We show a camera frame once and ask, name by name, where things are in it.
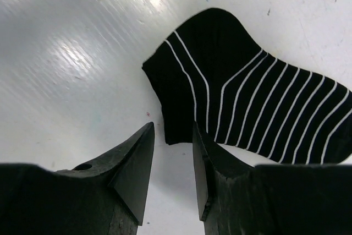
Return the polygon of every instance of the white stripe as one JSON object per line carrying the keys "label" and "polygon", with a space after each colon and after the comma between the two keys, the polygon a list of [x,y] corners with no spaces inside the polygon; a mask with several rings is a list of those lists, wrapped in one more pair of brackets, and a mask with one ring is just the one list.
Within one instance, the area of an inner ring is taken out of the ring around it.
{"label": "white stripe", "polygon": [[195,68],[197,69],[198,73],[202,76],[203,81],[205,83],[205,88],[207,90],[207,113],[206,113],[206,123],[205,123],[205,128],[206,128],[206,132],[208,133],[208,123],[209,123],[209,105],[210,105],[210,93],[209,93],[209,85],[207,80],[205,79],[204,75],[202,74],[201,70],[198,68],[197,64],[194,62],[191,54],[189,53],[187,47],[185,46],[185,43],[183,42],[183,40],[181,39],[181,37],[178,35],[177,31],[174,31],[174,33],[176,34],[177,38],[179,39],[179,41],[181,42],[183,48],[185,49],[186,53],[188,54],[188,57],[191,59],[193,65],[195,66]]}
{"label": "white stripe", "polygon": [[329,140],[332,136],[332,134],[335,133],[335,131],[340,127],[340,125],[351,115],[352,113],[352,109],[350,109],[349,112],[347,112],[347,114],[340,120],[339,123],[336,124],[335,128],[329,133],[328,138],[325,141],[325,145],[324,145],[324,149],[323,149],[323,154],[321,155],[321,159],[320,159],[320,164],[322,165],[324,163],[324,158],[325,158],[325,152],[326,152],[326,148],[328,147],[329,144]]}
{"label": "white stripe", "polygon": [[250,70],[250,72],[248,73],[248,75],[245,77],[245,79],[243,80],[242,84],[240,85],[240,87],[238,88],[237,90],[237,93],[236,93],[236,97],[235,97],[235,102],[233,103],[233,108],[232,108],[232,117],[231,117],[231,122],[230,122],[230,126],[229,126],[229,130],[227,131],[227,135],[226,135],[226,140],[225,140],[225,144],[227,144],[227,141],[229,139],[229,136],[230,136],[230,132],[231,132],[231,129],[232,129],[232,125],[233,125],[233,119],[235,118],[235,111],[236,111],[236,105],[237,105],[237,100],[238,100],[238,97],[239,97],[239,94],[244,86],[244,84],[247,82],[248,78],[250,77],[250,75],[254,72],[255,69],[257,69],[257,67],[264,61],[264,59],[266,57],[268,57],[268,53],[257,63],[256,66],[253,67],[252,70]]}
{"label": "white stripe", "polygon": [[325,103],[325,101],[327,101],[327,99],[332,95],[332,93],[334,93],[334,91],[336,90],[336,87],[337,87],[337,83],[335,81],[335,84],[334,84],[334,87],[331,88],[330,92],[324,97],[324,99],[319,103],[319,105],[317,106],[317,108],[315,109],[314,113],[312,114],[312,116],[310,117],[310,119],[308,120],[308,123],[302,133],[302,136],[297,144],[297,147],[293,153],[293,159],[292,159],[292,164],[295,163],[296,161],[296,155],[297,155],[297,152],[298,152],[298,149],[299,147],[301,146],[302,144],[302,141],[303,141],[303,138],[304,136],[306,135],[307,133],[307,130],[308,130],[308,127],[310,125],[310,123],[312,122],[313,118],[315,117],[316,113],[318,112],[318,110],[321,108],[321,106]]}
{"label": "white stripe", "polygon": [[311,144],[310,144],[310,147],[309,147],[308,157],[307,157],[306,164],[309,163],[310,154],[311,154],[311,151],[312,151],[312,149],[313,149],[313,145],[314,145],[315,139],[317,138],[320,129],[323,127],[323,125],[325,124],[325,122],[327,121],[327,119],[328,119],[333,113],[335,113],[335,111],[346,101],[346,99],[347,99],[349,93],[350,93],[350,91],[347,89],[346,95],[345,95],[344,98],[341,100],[341,102],[340,102],[339,104],[337,104],[337,105],[330,111],[330,113],[322,120],[322,122],[319,124],[319,126],[318,126],[318,128],[317,128],[317,130],[315,131],[315,134],[314,134],[314,136],[313,136],[313,139],[312,139],[312,142],[311,142]]}
{"label": "white stripe", "polygon": [[224,92],[225,92],[225,88],[226,86],[240,73],[243,72],[243,70],[245,70],[256,58],[258,58],[258,56],[263,52],[263,49],[260,50],[259,53],[257,53],[257,55],[255,57],[253,57],[252,60],[250,60],[245,66],[243,66],[241,68],[241,70],[239,70],[237,73],[235,73],[229,80],[226,81],[226,83],[222,86],[221,88],[221,95],[220,95],[220,108],[219,108],[219,116],[218,116],[218,124],[216,127],[216,133],[215,133],[215,139],[214,141],[217,140],[218,137],[218,133],[219,133],[219,128],[220,128],[220,120],[221,120],[221,112],[222,112],[222,105],[223,105],[223,100],[224,100]]}
{"label": "white stripe", "polygon": [[276,106],[276,108],[275,108],[275,111],[274,111],[274,113],[273,113],[273,115],[272,115],[272,117],[271,117],[271,119],[270,119],[270,122],[269,122],[269,124],[268,124],[268,127],[266,128],[266,130],[265,130],[265,132],[264,132],[264,135],[263,135],[262,140],[261,140],[261,142],[260,142],[260,144],[259,144],[259,148],[258,148],[258,150],[256,151],[256,154],[258,154],[258,153],[260,152],[260,150],[261,150],[261,148],[262,148],[262,145],[263,145],[263,143],[264,143],[265,137],[266,137],[266,135],[268,134],[268,131],[269,131],[269,129],[270,129],[271,124],[272,124],[273,121],[274,121],[274,118],[275,118],[275,116],[276,116],[276,113],[277,113],[277,111],[279,110],[279,108],[280,108],[280,106],[281,106],[281,103],[282,103],[283,100],[285,99],[286,94],[287,94],[288,91],[290,90],[290,88],[291,88],[291,86],[293,85],[293,83],[296,81],[299,72],[300,72],[300,69],[297,68],[297,71],[296,71],[294,77],[292,78],[291,83],[287,86],[285,92],[282,94],[282,97],[281,97],[280,101],[278,102],[278,104],[277,104],[277,106]]}
{"label": "white stripe", "polygon": [[308,84],[308,82],[310,81],[311,78],[312,78],[312,72],[309,72],[309,76],[308,76],[306,82],[304,83],[304,85],[301,87],[301,89],[299,90],[298,94],[296,95],[296,97],[295,97],[295,99],[294,99],[294,101],[293,101],[293,103],[292,103],[292,105],[291,105],[289,111],[287,112],[287,115],[286,115],[286,117],[285,117],[283,123],[281,124],[281,127],[279,128],[278,133],[276,134],[273,147],[272,147],[272,149],[271,149],[271,152],[270,152],[269,156],[267,157],[268,159],[271,158],[271,156],[272,156],[272,154],[273,154],[273,152],[274,152],[274,149],[275,149],[275,146],[276,146],[276,142],[277,142],[277,140],[278,140],[278,138],[279,138],[279,136],[280,136],[281,130],[283,129],[283,127],[284,127],[284,125],[285,125],[285,123],[286,123],[286,121],[287,121],[287,119],[288,119],[288,116],[290,115],[290,113],[291,113],[293,107],[295,106],[298,97],[301,95],[302,91],[304,90],[304,88],[306,87],[306,85]]}
{"label": "white stripe", "polygon": [[197,121],[197,101],[196,101],[196,94],[194,93],[194,87],[193,87],[193,83],[192,83],[191,77],[189,76],[189,74],[188,74],[188,73],[185,71],[185,69],[183,68],[183,65],[182,65],[182,63],[180,62],[179,58],[177,57],[177,55],[176,55],[176,53],[175,53],[175,51],[174,51],[174,49],[173,49],[171,43],[170,43],[168,40],[165,40],[165,42],[170,46],[172,53],[174,54],[174,56],[175,56],[177,62],[178,62],[178,63],[180,64],[180,66],[181,66],[182,72],[184,72],[184,74],[185,74],[185,75],[187,76],[187,78],[188,78],[188,82],[189,82],[189,84],[190,84],[190,86],[191,86],[192,95],[193,95],[193,101],[194,101],[194,121]]}
{"label": "white stripe", "polygon": [[287,69],[287,68],[288,68],[288,63],[286,63],[286,66],[283,68],[283,70],[282,70],[280,76],[279,76],[278,79],[276,80],[274,86],[273,86],[272,89],[270,90],[270,93],[268,94],[267,98],[265,99],[265,102],[264,102],[264,104],[263,104],[263,106],[262,106],[262,109],[260,110],[259,116],[258,116],[258,118],[257,118],[257,120],[256,120],[256,122],[255,122],[255,124],[254,124],[253,130],[252,130],[252,134],[251,134],[251,137],[250,137],[249,142],[248,142],[248,144],[247,144],[246,150],[249,149],[249,147],[250,147],[250,145],[251,145],[251,143],[252,143],[252,139],[253,139],[253,136],[254,136],[254,132],[255,132],[255,130],[257,129],[259,120],[260,120],[260,118],[261,118],[262,115],[263,115],[263,112],[264,112],[264,109],[265,109],[265,107],[266,107],[266,104],[268,104],[268,101],[269,101],[271,95],[272,95],[273,92],[275,91],[276,86],[279,84],[279,82],[280,82],[282,76],[284,75],[284,73],[286,72],[286,69]]}
{"label": "white stripe", "polygon": [[244,114],[244,118],[243,118],[243,122],[242,122],[242,127],[241,127],[241,131],[240,131],[240,135],[238,136],[238,140],[237,140],[237,143],[235,146],[238,146],[240,141],[241,141],[241,138],[242,138],[242,134],[243,134],[243,129],[244,129],[244,126],[246,125],[246,121],[247,121],[247,116],[248,116],[248,113],[249,113],[249,110],[253,104],[253,100],[256,96],[256,94],[258,93],[258,90],[260,88],[260,86],[262,85],[265,77],[268,75],[268,73],[270,72],[270,70],[274,67],[274,65],[277,63],[277,58],[275,58],[274,62],[270,65],[270,67],[266,70],[266,72],[264,73],[264,75],[262,76],[262,78],[260,79],[257,87],[255,88],[253,94],[252,94],[252,97],[249,101],[249,104],[247,106],[247,109],[246,109],[246,113]]}
{"label": "white stripe", "polygon": [[306,109],[308,103],[311,101],[311,99],[313,98],[313,96],[317,93],[317,91],[319,90],[319,88],[323,85],[325,81],[325,76],[323,76],[323,78],[321,79],[320,83],[318,84],[318,86],[314,89],[313,93],[308,97],[307,101],[304,103],[301,111],[299,112],[296,120],[295,120],[295,123],[293,123],[293,126],[292,126],[292,129],[290,131],[290,134],[288,136],[288,139],[286,141],[286,144],[285,144],[285,148],[284,148],[284,151],[282,153],[282,156],[281,156],[281,159],[279,160],[279,163],[281,163],[283,160],[284,160],[284,157],[285,157],[285,154],[286,154],[286,151],[287,151],[287,147],[290,143],[290,140],[291,140],[291,137],[292,137],[292,134],[293,134],[293,131],[295,130],[297,124],[298,124],[298,121],[299,119],[301,118],[302,114],[303,114],[303,111]]}

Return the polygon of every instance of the black plastic part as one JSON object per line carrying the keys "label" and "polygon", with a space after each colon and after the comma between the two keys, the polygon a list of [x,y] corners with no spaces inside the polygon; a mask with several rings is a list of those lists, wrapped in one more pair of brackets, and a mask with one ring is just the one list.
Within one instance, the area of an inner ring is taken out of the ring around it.
{"label": "black plastic part", "polygon": [[0,165],[0,234],[130,235],[143,215],[154,150],[148,123],[73,170]]}
{"label": "black plastic part", "polygon": [[193,157],[206,235],[352,234],[352,166],[251,167],[196,123]]}

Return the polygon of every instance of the black fabric with white stripes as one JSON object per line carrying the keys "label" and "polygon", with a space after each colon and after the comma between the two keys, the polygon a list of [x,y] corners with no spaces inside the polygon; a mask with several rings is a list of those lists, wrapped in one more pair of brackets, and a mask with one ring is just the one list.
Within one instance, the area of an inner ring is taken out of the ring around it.
{"label": "black fabric with white stripes", "polygon": [[261,49],[239,21],[208,9],[143,65],[168,144],[192,142],[196,120],[217,143],[281,163],[338,163],[352,153],[352,95]]}

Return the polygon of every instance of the screw hole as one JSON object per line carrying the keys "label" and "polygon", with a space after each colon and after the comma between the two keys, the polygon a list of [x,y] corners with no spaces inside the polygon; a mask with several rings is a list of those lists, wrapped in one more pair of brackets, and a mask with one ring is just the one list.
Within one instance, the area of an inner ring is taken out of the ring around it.
{"label": "screw hole", "polygon": [[88,163],[82,163],[81,165],[76,166],[73,170],[75,171],[84,171],[92,168],[92,165]]}

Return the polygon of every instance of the garment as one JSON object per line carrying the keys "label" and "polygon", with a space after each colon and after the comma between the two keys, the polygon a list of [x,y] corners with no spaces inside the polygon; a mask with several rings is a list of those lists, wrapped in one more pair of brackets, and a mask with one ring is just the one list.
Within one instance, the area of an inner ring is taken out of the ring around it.
{"label": "garment", "polygon": [[144,64],[168,144],[192,142],[197,121],[217,143],[280,163],[337,163],[352,153],[352,95],[265,52],[235,16],[193,16]]}

